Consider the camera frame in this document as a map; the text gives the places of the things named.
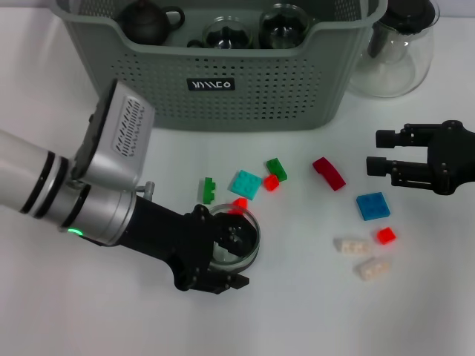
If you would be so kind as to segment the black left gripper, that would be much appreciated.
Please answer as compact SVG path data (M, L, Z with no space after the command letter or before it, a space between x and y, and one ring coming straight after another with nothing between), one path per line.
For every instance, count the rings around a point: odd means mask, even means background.
M138 197L132 217L118 244L165 262L181 291L190 289L220 294L249 285L241 274L209 271L213 255L211 214L204 205L192 212L178 214ZM255 248L258 234L241 214L216 214L217 244L238 257L247 257Z

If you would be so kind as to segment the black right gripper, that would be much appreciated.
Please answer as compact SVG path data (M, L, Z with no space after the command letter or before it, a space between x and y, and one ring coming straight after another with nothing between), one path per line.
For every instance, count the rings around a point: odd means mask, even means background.
M398 133L376 131L377 148L427 147L427 164L366 158L367 175L390 175L391 185L432 189L438 195L451 195L461 185L474 182L474 132L460 121L442 124L406 124Z

